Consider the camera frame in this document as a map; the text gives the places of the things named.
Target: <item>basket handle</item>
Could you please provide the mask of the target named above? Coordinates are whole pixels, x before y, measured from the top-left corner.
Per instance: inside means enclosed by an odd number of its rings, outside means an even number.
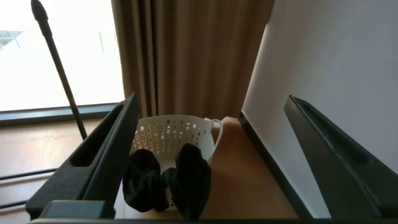
[[[218,119],[212,119],[212,121],[216,121],[220,125],[220,132],[218,133],[217,141],[215,144],[215,148],[217,148],[218,143],[220,143],[221,136],[223,135],[223,123]]]

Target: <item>white plastic basket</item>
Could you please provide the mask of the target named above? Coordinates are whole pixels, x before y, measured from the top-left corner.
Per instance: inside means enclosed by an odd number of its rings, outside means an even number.
[[[220,124],[220,133],[216,143],[211,135],[214,122]],[[162,115],[143,118],[138,121],[136,135],[132,142],[130,154],[138,149],[147,149],[154,153],[162,172],[175,167],[175,156],[185,143],[198,146],[204,159],[209,163],[221,139],[223,125],[220,120],[204,120],[189,115]],[[171,199],[170,189],[166,189],[170,207],[176,210]]]

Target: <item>black rod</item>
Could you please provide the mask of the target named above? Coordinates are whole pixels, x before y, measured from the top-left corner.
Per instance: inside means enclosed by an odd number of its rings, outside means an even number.
[[[26,173],[21,173],[21,174],[8,175],[8,176],[0,177],[0,180],[9,180],[9,179],[15,179],[15,178],[19,178],[19,177],[28,177],[31,175],[46,174],[49,172],[55,172],[56,170],[57,169],[45,169],[45,170],[26,172]]]
[[[13,202],[5,205],[0,205],[0,209],[11,208],[19,205],[25,205],[27,201]]]
[[[84,140],[87,137],[87,133],[85,127],[83,125],[83,121],[80,118],[79,110],[75,103],[75,99],[73,98],[72,90],[70,89],[67,76],[62,66],[62,62],[60,56],[57,51],[57,47],[55,46],[55,42],[52,38],[51,29],[48,22],[47,13],[39,0],[31,0],[30,5],[32,7],[32,12],[35,17],[35,20],[39,23],[40,30],[45,38],[47,46],[49,47],[52,60],[54,61],[55,67],[57,68],[58,74],[60,76],[63,89],[68,97],[70,108],[72,109],[72,113],[75,117],[77,126],[80,131],[81,138]]]

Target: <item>curtain fold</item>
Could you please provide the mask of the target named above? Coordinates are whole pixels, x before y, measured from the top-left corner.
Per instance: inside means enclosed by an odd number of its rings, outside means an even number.
[[[112,0],[125,95],[142,117],[238,116],[272,4]]]

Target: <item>black cloth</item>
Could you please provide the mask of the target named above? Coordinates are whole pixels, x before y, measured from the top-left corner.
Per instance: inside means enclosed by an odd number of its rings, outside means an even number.
[[[164,211],[169,207],[165,196],[169,185],[179,212],[189,220],[198,219],[210,194],[211,168],[200,149],[189,143],[181,148],[175,163],[176,168],[160,174],[160,165],[153,153],[145,149],[133,153],[123,177],[126,203],[140,212],[152,208]]]
[[[163,212],[169,207],[165,196],[167,183],[160,177],[160,164],[155,155],[139,149],[130,155],[123,177],[124,201],[140,212],[156,209]]]

